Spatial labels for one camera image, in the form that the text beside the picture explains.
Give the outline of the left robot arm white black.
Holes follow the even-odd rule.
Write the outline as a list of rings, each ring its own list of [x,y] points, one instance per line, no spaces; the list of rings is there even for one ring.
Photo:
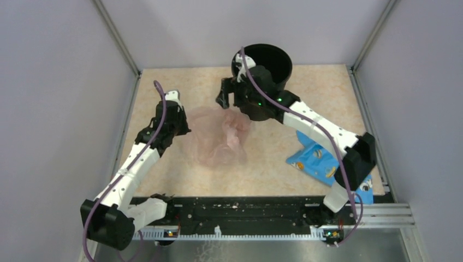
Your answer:
[[[160,160],[176,136],[189,133],[184,107],[174,98],[159,102],[156,115],[136,136],[126,161],[114,179],[94,200],[81,207],[84,240],[92,240],[116,250],[125,249],[134,233],[154,221],[169,225],[175,211],[169,198],[156,194],[134,207],[135,191],[151,168]]]

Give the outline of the translucent pink trash bag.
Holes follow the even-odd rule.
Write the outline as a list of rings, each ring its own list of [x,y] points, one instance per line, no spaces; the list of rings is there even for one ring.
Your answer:
[[[251,130],[247,115],[232,109],[202,106],[186,116],[191,131],[183,148],[191,160],[210,167],[247,161],[244,144]]]

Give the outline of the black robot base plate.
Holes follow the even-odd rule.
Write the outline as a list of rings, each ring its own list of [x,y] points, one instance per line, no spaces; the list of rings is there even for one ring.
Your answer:
[[[351,207],[338,213],[322,204],[321,196],[173,197],[164,218],[151,226],[174,226],[181,235],[310,234],[323,226],[334,229],[354,225]]]

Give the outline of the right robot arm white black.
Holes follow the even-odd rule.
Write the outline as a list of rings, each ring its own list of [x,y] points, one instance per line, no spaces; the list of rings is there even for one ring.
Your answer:
[[[334,225],[342,218],[342,208],[354,197],[363,180],[376,166],[375,137],[366,132],[359,135],[330,122],[309,108],[296,94],[274,82],[269,70],[258,65],[246,73],[221,80],[216,102],[223,108],[230,107],[229,94],[234,95],[235,107],[250,106],[253,112],[262,111],[257,121],[275,119],[292,127],[328,150],[341,163],[334,177],[330,192],[324,197],[320,218],[327,225]]]

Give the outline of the black plastic trash bin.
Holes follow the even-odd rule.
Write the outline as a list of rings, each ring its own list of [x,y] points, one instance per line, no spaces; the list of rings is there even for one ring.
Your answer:
[[[255,66],[247,61],[248,68],[259,88],[273,100],[284,90],[289,80],[293,63],[290,56],[282,49],[271,44],[252,44],[244,47],[245,55],[253,59]],[[241,74],[242,81],[248,83],[247,89],[254,98],[244,97],[246,102],[240,105],[240,111],[252,121],[266,121],[270,118],[267,105],[270,103],[247,80],[246,73]]]

